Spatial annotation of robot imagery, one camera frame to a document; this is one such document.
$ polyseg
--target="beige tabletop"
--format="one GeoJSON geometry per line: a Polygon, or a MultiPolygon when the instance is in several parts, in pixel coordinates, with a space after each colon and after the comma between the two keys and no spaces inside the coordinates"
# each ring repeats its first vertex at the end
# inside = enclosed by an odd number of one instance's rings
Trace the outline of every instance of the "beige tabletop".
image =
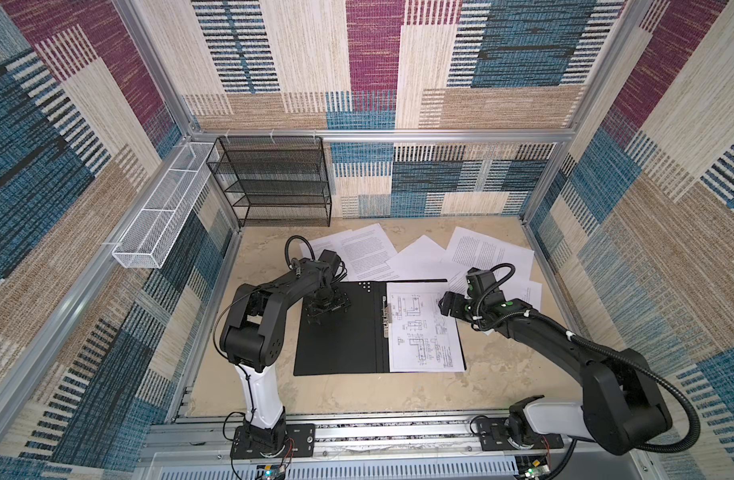
{"type": "MultiPolygon", "coordinates": [[[[421,235],[446,247],[456,226],[529,248],[519,220],[512,216],[333,219],[329,228],[251,226],[244,230],[219,311],[230,304],[242,283],[257,285],[287,271],[284,244],[290,235],[315,239],[375,222],[382,225],[397,251],[421,235]]],[[[541,312],[564,324],[537,262],[532,267],[531,279],[544,285],[541,312]]],[[[275,364],[279,398],[287,413],[507,408],[533,395],[580,399],[580,386],[539,353],[500,334],[475,332],[463,322],[458,322],[458,330],[468,364],[465,372],[293,376],[301,303],[297,302],[288,312],[284,348],[275,364]]],[[[191,392],[189,416],[225,416],[233,410],[244,410],[240,381],[233,366],[219,357],[210,344],[191,392]]]]}

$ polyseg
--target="black wire mesh shelf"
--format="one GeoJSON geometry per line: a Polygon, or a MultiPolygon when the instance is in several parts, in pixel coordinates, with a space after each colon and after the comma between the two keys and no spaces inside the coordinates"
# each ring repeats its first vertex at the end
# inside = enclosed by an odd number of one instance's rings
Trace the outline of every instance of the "black wire mesh shelf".
{"type": "Polygon", "coordinates": [[[220,137],[207,162],[242,226],[329,226],[333,198],[318,137],[220,137]]]}

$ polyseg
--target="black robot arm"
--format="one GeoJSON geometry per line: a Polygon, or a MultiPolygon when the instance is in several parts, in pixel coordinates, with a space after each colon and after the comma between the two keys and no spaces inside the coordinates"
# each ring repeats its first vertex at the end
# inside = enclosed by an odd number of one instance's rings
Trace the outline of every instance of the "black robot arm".
{"type": "Polygon", "coordinates": [[[318,260],[292,260],[292,270],[272,282],[240,286],[220,334],[220,349],[228,361],[256,372],[273,365],[284,344],[287,310],[306,295],[331,291],[340,264],[340,256],[324,250],[318,260]],[[255,323],[248,316],[263,318],[255,323]]]}
{"type": "Polygon", "coordinates": [[[615,455],[631,448],[653,452],[680,452],[697,441],[700,425],[695,409],[684,395],[650,370],[637,351],[618,352],[583,339],[527,302],[506,300],[495,271],[470,269],[466,298],[447,292],[439,301],[443,315],[471,323],[475,330],[495,330],[506,338],[524,343],[570,374],[583,387],[583,421],[592,440],[615,455]],[[652,438],[672,426],[658,385],[670,392],[685,408],[689,432],[670,446],[650,445],[652,438]]]}

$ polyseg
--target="mounting plate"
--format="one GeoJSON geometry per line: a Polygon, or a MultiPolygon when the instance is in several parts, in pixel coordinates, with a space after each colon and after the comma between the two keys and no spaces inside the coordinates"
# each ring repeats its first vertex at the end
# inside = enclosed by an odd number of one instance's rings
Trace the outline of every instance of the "mounting plate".
{"type": "MultiPolygon", "coordinates": [[[[499,452],[502,450],[518,450],[508,442],[508,431],[506,430],[506,420],[508,417],[479,417],[474,424],[476,431],[480,433],[479,443],[481,449],[485,452],[499,452]]],[[[563,448],[564,441],[561,435],[549,434],[545,435],[548,446],[551,448],[563,448]]],[[[535,448],[543,448],[541,445],[535,445],[535,448]]]]}
{"type": "MultiPolygon", "coordinates": [[[[296,423],[287,425],[287,437],[294,442],[293,458],[312,457],[314,455],[314,441],[316,440],[316,425],[313,423],[296,423]]],[[[260,445],[246,435],[243,428],[237,428],[231,443],[231,458],[233,460],[247,460],[248,458],[263,458],[260,455],[260,445]]],[[[282,458],[287,448],[277,453],[273,458],[282,458]]]]}

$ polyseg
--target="black folder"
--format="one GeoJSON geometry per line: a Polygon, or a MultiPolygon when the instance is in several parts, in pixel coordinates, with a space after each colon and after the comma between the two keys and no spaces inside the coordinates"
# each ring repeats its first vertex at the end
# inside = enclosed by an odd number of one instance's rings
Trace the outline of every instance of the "black folder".
{"type": "MultiPolygon", "coordinates": [[[[400,280],[408,281],[445,280],[400,280]]],[[[320,324],[309,321],[303,301],[293,375],[390,372],[383,314],[386,282],[340,282],[338,286],[351,306],[346,312],[329,314],[320,324]]]]}

